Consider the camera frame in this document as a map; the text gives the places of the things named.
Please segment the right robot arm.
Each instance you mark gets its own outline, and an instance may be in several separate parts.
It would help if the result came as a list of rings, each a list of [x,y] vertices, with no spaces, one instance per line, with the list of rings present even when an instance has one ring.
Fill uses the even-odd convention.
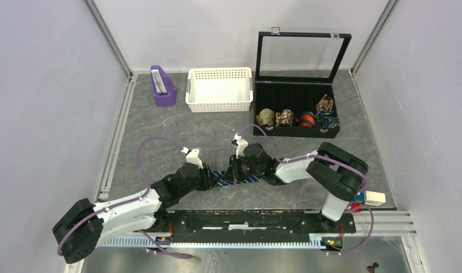
[[[240,183],[255,177],[270,185],[315,179],[328,191],[318,217],[319,226],[326,232],[333,232],[341,225],[343,213],[366,183],[368,170],[363,160],[329,142],[291,159],[272,158],[261,144],[253,143],[237,148],[222,178]]]

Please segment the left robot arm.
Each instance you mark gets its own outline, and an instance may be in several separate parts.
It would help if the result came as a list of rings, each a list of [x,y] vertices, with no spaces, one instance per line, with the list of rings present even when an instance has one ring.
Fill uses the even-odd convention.
[[[169,222],[168,208],[193,191],[213,189],[217,182],[207,164],[186,163],[133,195],[97,203],[78,200],[52,228],[57,254],[72,264],[120,235],[149,228],[163,231]]]

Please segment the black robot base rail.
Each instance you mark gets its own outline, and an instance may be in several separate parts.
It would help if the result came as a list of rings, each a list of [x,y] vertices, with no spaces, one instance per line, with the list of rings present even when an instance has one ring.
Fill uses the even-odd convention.
[[[173,243],[305,243],[310,234],[355,233],[351,213],[333,222],[318,211],[175,210],[148,232],[170,233]]]

